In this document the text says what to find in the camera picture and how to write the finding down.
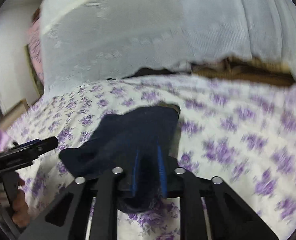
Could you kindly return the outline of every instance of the white wall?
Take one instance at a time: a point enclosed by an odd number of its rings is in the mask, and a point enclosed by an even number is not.
[[[31,17],[39,5],[0,11],[0,106],[3,113],[23,98],[29,105],[38,99],[24,46],[28,43]]]

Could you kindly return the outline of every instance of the bed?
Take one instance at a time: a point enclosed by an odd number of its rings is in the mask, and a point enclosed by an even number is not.
[[[280,240],[288,239],[296,229],[296,84],[175,74],[97,81],[41,98],[7,131],[18,143],[59,140],[57,149],[18,171],[30,214],[37,216],[74,179],[58,159],[62,149],[82,145],[106,114],[159,101],[181,108],[179,165],[199,177],[221,176]],[[145,213],[119,212],[118,239],[179,239],[179,216],[178,199],[156,199]]]

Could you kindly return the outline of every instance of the human hand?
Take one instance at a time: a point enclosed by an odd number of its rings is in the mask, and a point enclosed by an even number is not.
[[[20,179],[19,185],[24,186],[25,182]],[[18,190],[16,199],[13,202],[13,210],[15,211],[12,219],[18,227],[23,228],[29,224],[30,216],[28,214],[28,205],[25,201],[25,193]]]

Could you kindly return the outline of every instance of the navy blue fabric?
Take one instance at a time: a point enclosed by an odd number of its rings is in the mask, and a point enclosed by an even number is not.
[[[74,177],[99,177],[105,170],[122,167],[132,198],[118,199],[122,212],[143,212],[153,197],[166,197],[166,163],[179,114],[163,106],[141,107],[124,115],[106,115],[91,138],[59,157]]]

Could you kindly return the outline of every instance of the silver screw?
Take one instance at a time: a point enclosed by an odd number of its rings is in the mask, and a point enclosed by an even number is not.
[[[120,174],[122,173],[124,170],[121,167],[115,167],[112,169],[112,173],[113,174]]]
[[[213,182],[214,184],[221,184],[222,181],[223,181],[223,180],[222,180],[220,177],[213,177],[213,178],[212,178],[212,182]]]
[[[86,181],[86,179],[84,177],[77,177],[75,178],[75,182],[77,184],[83,184]]]
[[[175,172],[176,174],[184,174],[184,173],[186,172],[186,170],[185,170],[184,168],[176,168],[176,169],[174,170],[174,172]]]

